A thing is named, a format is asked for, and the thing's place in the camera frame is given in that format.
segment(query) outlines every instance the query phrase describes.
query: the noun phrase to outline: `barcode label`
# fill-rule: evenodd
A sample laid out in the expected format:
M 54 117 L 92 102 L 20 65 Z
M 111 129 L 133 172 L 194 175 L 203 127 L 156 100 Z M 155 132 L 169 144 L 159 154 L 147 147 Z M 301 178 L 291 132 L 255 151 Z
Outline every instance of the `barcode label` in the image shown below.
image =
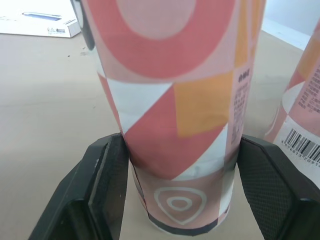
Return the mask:
M 281 141 L 293 154 L 306 160 L 320 163 L 320 145 L 291 129 L 285 140 Z

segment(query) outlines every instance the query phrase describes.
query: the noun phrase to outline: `pink can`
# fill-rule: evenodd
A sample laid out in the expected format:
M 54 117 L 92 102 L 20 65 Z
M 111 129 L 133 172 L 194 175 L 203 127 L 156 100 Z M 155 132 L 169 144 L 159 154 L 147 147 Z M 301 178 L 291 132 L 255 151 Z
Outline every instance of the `pink can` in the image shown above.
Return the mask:
M 265 0 L 72 0 L 149 219 L 226 217 Z

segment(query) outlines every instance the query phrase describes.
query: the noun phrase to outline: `beige tabletop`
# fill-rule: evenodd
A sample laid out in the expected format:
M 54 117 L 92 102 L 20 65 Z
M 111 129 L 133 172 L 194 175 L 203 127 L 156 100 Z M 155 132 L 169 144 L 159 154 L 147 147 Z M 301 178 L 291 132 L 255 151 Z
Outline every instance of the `beige tabletop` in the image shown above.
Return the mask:
M 0 34 L 0 54 L 0 240 L 26 240 L 87 147 L 118 127 L 81 35 Z M 261 33 L 245 134 L 263 137 L 301 55 L 301 50 Z M 120 239 L 176 239 L 148 221 L 132 176 Z M 263 239 L 238 171 L 226 220 L 192 239 Z

